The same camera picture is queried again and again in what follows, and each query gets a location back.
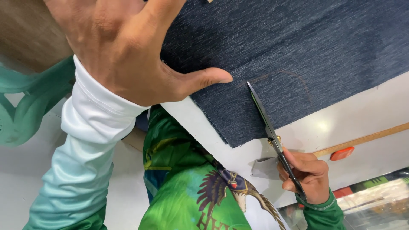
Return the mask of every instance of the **hand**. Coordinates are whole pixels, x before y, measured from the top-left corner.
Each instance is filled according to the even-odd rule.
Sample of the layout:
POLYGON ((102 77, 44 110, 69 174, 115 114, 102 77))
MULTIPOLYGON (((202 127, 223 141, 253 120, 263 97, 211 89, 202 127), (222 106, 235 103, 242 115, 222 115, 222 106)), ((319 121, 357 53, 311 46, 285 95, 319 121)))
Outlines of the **hand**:
MULTIPOLYGON (((300 181, 306 193, 307 202, 313 205, 327 202, 330 197, 328 164, 323 160, 318 160, 312 153, 291 153, 285 147, 283 149, 284 156, 287 158, 295 178, 300 181)), ((283 189, 297 192, 294 183, 281 163, 277 165, 277 169, 280 173, 280 179, 284 182, 283 189)))
POLYGON ((211 84, 232 81, 219 68, 181 74, 160 60, 165 34, 185 2, 45 0, 88 73, 141 106, 180 101, 211 84))

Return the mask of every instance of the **wooden ruler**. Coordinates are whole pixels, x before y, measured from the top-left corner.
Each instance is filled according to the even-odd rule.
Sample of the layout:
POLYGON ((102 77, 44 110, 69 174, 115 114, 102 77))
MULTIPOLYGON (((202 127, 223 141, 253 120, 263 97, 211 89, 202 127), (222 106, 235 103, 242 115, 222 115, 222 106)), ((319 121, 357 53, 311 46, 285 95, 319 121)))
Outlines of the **wooden ruler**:
POLYGON ((361 137, 361 138, 357 138, 355 140, 347 141, 345 143, 338 144, 338 145, 335 145, 335 146, 332 146, 332 147, 329 147, 329 148, 326 148, 326 149, 318 150, 318 151, 314 152, 314 154, 317 157, 332 154, 332 153, 334 153, 334 152, 336 152, 338 150, 348 148, 348 147, 352 147, 352 146, 359 145, 359 144, 363 144, 363 143, 366 143, 368 141, 372 141, 372 140, 376 140, 378 138, 386 137, 386 136, 389 136, 391 134, 399 133, 399 132, 407 130, 407 129, 409 129, 409 122, 405 123, 405 124, 402 124, 402 125, 392 127, 390 129, 386 129, 386 130, 377 132, 377 133, 373 133, 373 134, 370 134, 370 135, 367 135, 367 136, 364 136, 364 137, 361 137))

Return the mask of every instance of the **white cutting surface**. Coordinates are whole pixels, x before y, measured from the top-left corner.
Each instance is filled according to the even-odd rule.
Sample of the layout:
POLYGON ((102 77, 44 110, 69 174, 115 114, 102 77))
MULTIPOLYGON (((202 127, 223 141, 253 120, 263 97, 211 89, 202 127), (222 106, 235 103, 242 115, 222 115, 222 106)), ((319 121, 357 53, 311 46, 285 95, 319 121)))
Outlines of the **white cutting surface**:
MULTIPOLYGON (((409 72, 276 130, 288 149, 314 152, 355 138, 409 122, 409 72)), ((203 112, 190 97, 163 107, 220 163, 248 179, 276 207, 295 202, 281 181, 255 178, 256 159, 275 156, 265 139, 252 140, 232 149, 223 143, 203 112)), ((331 162, 333 190, 409 166, 409 131, 396 133, 355 147, 352 156, 331 162)))

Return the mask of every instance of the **black scissors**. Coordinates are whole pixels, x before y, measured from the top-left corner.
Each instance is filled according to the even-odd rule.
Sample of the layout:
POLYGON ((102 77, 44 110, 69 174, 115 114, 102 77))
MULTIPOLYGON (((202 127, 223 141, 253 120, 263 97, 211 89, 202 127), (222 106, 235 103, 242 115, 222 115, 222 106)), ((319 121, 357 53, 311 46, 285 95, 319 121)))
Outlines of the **black scissors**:
POLYGON ((267 113, 264 110, 263 104, 261 103, 260 99, 258 98, 256 92, 254 91, 253 87, 250 85, 249 82, 247 82, 249 85, 250 93, 252 94, 252 98, 254 102, 256 103, 258 112, 261 116, 261 118, 264 121, 265 124, 265 131, 267 133, 267 141, 268 143, 274 147, 275 151, 277 152, 278 159, 280 162, 283 164, 284 169, 287 171, 288 175, 290 176, 291 180, 295 184, 295 188, 297 189, 298 195, 300 196, 301 200, 307 201, 307 196, 304 192, 303 187, 301 186, 300 182, 295 178, 294 173, 291 170, 290 165, 288 164, 287 159, 284 156, 284 151, 283 148, 280 144, 280 141, 277 138, 276 132, 273 129, 273 126, 271 125, 270 119, 268 119, 267 113))

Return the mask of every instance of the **fingernail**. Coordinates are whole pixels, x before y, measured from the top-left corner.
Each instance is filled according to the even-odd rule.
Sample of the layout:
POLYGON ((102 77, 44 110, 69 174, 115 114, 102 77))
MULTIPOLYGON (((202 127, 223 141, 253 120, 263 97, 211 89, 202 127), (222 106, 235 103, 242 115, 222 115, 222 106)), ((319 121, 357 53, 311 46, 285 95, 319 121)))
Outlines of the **fingernail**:
POLYGON ((291 191, 292 188, 293 188, 292 185, 287 185, 287 186, 284 188, 284 190, 291 191))
POLYGON ((219 83, 229 83, 229 82, 232 82, 233 81, 233 79, 224 79, 224 80, 221 80, 219 83))

